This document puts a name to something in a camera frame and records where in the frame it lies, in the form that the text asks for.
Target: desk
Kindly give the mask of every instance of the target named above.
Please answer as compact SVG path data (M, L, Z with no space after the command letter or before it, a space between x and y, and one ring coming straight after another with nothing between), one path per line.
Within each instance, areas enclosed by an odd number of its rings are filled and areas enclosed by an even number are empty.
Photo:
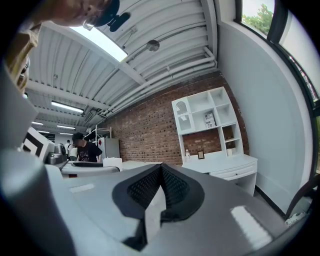
M126 161L122 163L122 169L125 170L131 170L134 168L147 166L147 165L161 165L163 162L142 162L142 161Z
M246 154L228 157L222 151L208 153L204 157L198 159L197 155L192 155L190 162L185 162L182 167L232 181L251 196L254 195L258 159Z

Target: skylight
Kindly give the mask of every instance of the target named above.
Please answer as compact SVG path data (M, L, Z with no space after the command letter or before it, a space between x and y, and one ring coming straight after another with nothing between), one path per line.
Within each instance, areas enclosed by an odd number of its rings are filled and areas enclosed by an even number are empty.
M70 28L99 46L102 50L114 57L118 62L123 61L128 56L123 49L121 49L109 37L95 27L93 27L90 31L82 26Z

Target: black t-shirt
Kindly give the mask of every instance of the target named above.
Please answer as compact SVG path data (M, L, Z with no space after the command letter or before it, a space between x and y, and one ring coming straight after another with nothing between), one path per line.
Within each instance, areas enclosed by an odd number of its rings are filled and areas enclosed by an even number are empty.
M82 162L97 162L97 157L102 154L100 148L98 148L92 142L87 141L84 147L78 147L79 161Z

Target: cabinet drawer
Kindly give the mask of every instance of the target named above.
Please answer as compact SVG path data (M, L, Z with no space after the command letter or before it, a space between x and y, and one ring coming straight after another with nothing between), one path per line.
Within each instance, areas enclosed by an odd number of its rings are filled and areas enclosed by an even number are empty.
M225 178L240 176L245 173L251 173L254 170L255 170L255 164L251 164L251 165L242 166L240 168L236 168L230 171L223 171L219 173L211 172L210 175L225 179Z

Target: refrigerator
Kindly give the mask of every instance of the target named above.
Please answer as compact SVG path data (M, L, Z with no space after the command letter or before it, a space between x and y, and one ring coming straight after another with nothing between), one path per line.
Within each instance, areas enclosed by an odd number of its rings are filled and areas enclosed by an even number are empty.
M99 138L97 146L102 151L102 159L120 158L118 138Z

